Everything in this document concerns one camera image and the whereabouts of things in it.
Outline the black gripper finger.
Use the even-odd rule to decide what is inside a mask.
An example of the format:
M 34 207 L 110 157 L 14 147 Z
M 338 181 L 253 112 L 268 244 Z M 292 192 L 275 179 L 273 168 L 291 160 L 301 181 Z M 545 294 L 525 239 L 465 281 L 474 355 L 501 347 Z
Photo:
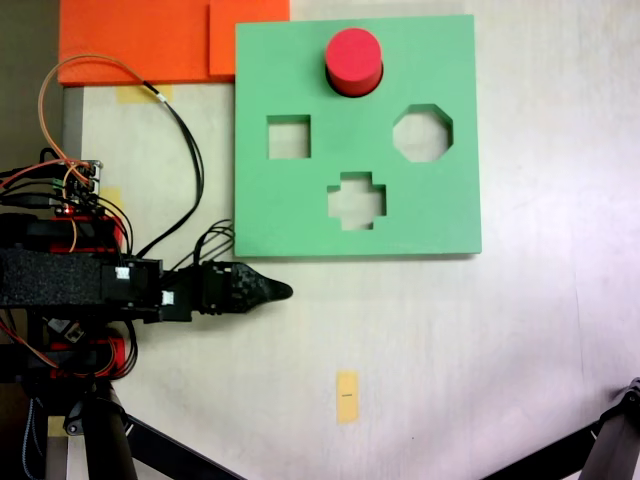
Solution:
M 284 294 L 276 295 L 248 295 L 240 296 L 233 301 L 233 313 L 234 314 L 247 314 L 256 308 L 279 301 L 284 301 L 292 297 L 292 293 L 285 292 Z
M 290 285 L 268 278 L 244 263 L 233 265 L 233 290 L 241 296 L 292 296 Z

